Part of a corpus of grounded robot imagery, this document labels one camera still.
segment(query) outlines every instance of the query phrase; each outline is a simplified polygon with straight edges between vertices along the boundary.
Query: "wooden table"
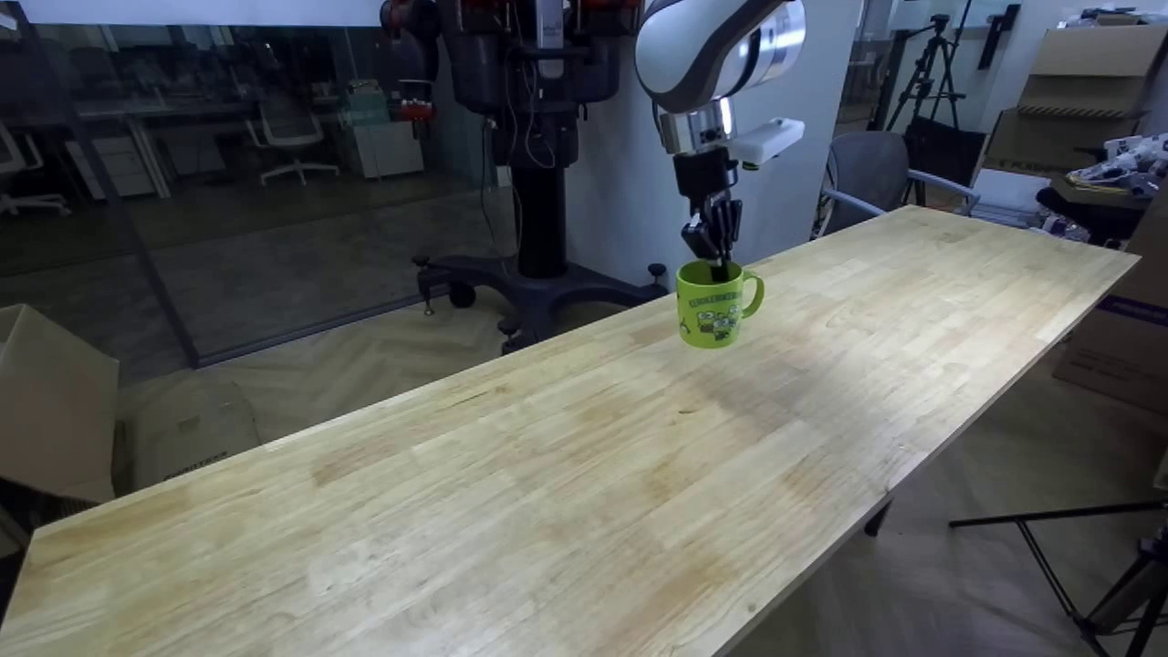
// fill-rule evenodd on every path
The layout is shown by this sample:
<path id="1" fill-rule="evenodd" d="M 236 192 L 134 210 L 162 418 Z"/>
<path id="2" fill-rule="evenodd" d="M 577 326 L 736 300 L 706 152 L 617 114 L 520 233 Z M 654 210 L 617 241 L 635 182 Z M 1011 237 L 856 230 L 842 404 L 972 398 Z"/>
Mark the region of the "wooden table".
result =
<path id="1" fill-rule="evenodd" d="M 0 654 L 717 654 L 1133 257 L 904 208 L 33 538 Z"/>

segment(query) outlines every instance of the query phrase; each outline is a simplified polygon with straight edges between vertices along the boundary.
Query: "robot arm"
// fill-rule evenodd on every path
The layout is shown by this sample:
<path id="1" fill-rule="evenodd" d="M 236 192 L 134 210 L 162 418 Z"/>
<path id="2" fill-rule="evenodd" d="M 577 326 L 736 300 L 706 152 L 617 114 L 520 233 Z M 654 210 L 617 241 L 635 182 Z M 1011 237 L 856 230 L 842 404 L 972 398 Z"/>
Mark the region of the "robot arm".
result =
<path id="1" fill-rule="evenodd" d="M 659 102 L 659 133 L 691 198 L 687 246 L 732 263 L 742 199 L 736 165 L 764 169 L 802 140 L 800 119 L 733 133 L 732 95 L 783 78 L 807 41 L 802 0 L 654 0 L 635 38 L 635 70 Z"/>

